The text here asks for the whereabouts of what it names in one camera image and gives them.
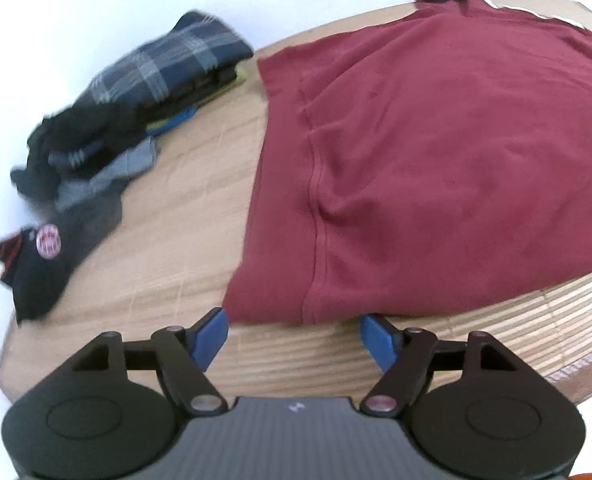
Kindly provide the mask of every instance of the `maroon shirt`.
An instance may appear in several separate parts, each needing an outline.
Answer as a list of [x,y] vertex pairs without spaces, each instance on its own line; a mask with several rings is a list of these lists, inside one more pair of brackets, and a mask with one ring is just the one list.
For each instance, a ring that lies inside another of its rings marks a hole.
[[592,33],[483,0],[259,61],[244,322],[456,314],[592,271]]

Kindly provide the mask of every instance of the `blue plaid fabric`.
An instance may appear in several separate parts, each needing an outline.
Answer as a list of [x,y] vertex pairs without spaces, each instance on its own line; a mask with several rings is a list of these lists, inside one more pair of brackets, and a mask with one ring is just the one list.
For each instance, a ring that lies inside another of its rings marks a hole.
[[209,72],[252,56],[252,48],[236,32],[213,16],[191,10],[169,33],[96,74],[78,102],[151,106]]

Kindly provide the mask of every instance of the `clothing pile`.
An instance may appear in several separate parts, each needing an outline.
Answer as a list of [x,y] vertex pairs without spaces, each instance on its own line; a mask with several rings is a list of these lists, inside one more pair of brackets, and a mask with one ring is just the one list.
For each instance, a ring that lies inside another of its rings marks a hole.
[[169,33],[106,67],[70,107],[28,138],[18,193],[46,221],[0,241],[0,282],[16,321],[44,317],[71,273],[122,220],[121,194],[156,164],[155,138],[242,84],[253,50],[217,18],[192,10]]

